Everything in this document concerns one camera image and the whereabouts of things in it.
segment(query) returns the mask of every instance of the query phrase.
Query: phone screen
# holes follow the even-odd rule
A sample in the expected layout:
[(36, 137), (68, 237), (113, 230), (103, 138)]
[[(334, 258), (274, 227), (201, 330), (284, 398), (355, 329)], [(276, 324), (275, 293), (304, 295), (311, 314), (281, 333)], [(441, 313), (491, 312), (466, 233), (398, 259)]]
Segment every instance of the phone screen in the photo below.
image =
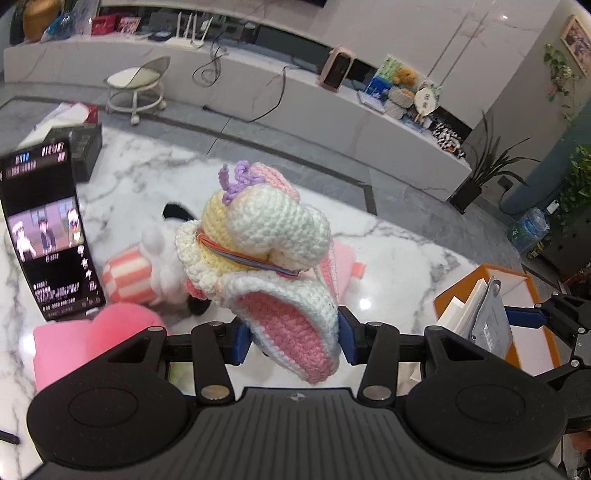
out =
[(45, 319), (103, 306), (68, 141), (43, 143), (0, 159), (0, 200), (14, 251)]

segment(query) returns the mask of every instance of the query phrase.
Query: yellow crochet piece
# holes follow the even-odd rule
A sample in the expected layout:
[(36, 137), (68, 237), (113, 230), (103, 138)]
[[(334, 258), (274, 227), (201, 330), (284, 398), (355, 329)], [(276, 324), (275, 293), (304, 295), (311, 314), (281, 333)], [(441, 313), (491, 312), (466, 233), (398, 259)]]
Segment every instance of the yellow crochet piece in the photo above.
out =
[[(238, 248), (238, 246), (230, 237), (228, 230), (226, 229), (228, 207), (222, 203), (223, 194), (223, 190), (217, 192), (206, 203), (205, 208), (203, 209), (201, 228), (211, 240), (222, 247), (233, 252), (247, 254), (247, 252)], [(207, 266), (209, 268), (215, 269), (219, 275), (237, 272), (240, 270), (256, 270), (255, 268), (240, 265), (228, 258), (221, 257), (202, 244), (197, 244), (197, 246), (199, 248), (201, 258), (207, 263)], [(248, 255), (258, 260), (266, 261), (268, 259), (268, 255)]]

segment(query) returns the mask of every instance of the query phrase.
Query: pink crochet ear lining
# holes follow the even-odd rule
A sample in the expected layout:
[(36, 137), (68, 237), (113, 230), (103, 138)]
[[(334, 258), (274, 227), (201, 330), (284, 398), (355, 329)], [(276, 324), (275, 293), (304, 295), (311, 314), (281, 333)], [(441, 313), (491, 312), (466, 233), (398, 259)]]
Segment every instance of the pink crochet ear lining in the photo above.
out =
[(322, 348), (320, 337), (308, 318), (294, 306), (263, 292), (249, 293), (236, 300), (259, 321), (277, 349), (306, 372), (306, 381), (317, 384), (328, 378), (333, 361)]

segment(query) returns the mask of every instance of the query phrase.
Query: black box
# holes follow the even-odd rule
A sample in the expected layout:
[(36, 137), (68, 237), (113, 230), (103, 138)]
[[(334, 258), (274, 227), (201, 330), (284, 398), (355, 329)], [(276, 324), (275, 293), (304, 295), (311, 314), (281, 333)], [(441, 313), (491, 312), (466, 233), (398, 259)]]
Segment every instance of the black box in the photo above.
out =
[(70, 140), (76, 183), (90, 181), (96, 159), (103, 146), (102, 130), (102, 124), (81, 124), (74, 127), (52, 128), (46, 136), (46, 140), (50, 141), (62, 138)]

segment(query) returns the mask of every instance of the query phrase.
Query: metal screw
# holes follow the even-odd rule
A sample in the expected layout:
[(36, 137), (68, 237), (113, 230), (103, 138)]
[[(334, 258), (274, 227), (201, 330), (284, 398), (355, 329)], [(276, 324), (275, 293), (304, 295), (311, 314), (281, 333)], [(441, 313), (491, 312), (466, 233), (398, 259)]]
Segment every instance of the metal screw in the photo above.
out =
[(208, 400), (223, 400), (230, 394), (230, 389), (224, 385), (208, 385), (201, 389), (201, 395)]
[(374, 401), (386, 400), (392, 396), (392, 390), (383, 385), (370, 385), (363, 389), (363, 396)]

